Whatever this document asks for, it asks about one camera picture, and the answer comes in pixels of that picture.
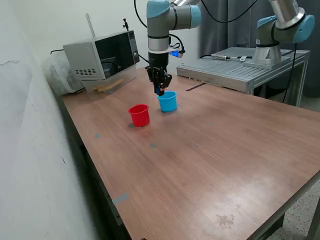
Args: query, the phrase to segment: blue cup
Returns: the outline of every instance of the blue cup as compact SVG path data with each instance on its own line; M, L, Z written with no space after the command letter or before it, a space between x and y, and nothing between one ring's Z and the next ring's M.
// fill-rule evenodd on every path
M162 112L167 113L177 109L177 93L175 91L165 91L164 95L157 98Z

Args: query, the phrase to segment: red cup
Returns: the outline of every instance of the red cup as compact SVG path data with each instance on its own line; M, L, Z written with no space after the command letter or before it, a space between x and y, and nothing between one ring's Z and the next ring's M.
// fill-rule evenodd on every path
M145 104L138 104L129 109L133 125L136 127L144 127L150 123L148 109L148 105Z

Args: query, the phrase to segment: gray curtain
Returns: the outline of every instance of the gray curtain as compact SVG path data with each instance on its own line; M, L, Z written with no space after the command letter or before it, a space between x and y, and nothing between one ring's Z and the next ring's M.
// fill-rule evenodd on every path
M254 0L204 0L211 14L220 21L234 19L243 13ZM298 50L311 50L311 58L306 75L304 94L308 97L320 97L320 79L317 77L317 60L320 56L320 2L317 0L298 0L299 6L307 14L316 18L314 32L306 42L298 44ZM258 2L238 20L231 23L218 23L211 19L205 8L200 3L203 22L200 26L199 55L212 54L230 47L255 48L257 38L257 22L261 18L274 15L268 0ZM282 49L293 49L293 44L282 44Z

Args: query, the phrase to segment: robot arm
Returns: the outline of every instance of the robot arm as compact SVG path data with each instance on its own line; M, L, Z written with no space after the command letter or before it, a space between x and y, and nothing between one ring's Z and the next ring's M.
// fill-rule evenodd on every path
M306 15L296 0L268 0L275 16L260 19L253 61L269 63L281 60L279 43L301 43L309 38L315 17ZM150 0L147 3L147 32L149 66L147 72L154 85L154 92L164 94L172 76L167 73L169 31L197 27L202 20L196 4L200 0Z
M296 0L269 0L274 16L257 23L256 51L253 62L277 64L281 61L280 43L302 43L315 27L315 17L306 15Z
M192 29L201 20L201 10L192 0L151 0L147 3L147 33L149 48L149 66L147 73L154 85L154 92L162 96L171 82L172 76L167 73L169 52L169 31Z

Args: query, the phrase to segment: white wall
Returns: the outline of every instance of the white wall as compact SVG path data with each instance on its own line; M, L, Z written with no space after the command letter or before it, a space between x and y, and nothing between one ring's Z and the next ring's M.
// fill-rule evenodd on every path
M73 157L79 149L8 0L0 35L0 239L100 239Z
M124 18L135 31L139 53L148 58L147 30L136 17L133 0L11 0L13 8L41 64L51 50L90 38L85 13L89 13L96 36L124 31ZM139 15L147 23L147 0L136 0ZM170 56L168 70L198 56L198 29L172 31L185 45L183 59ZM139 67L146 66L141 59Z

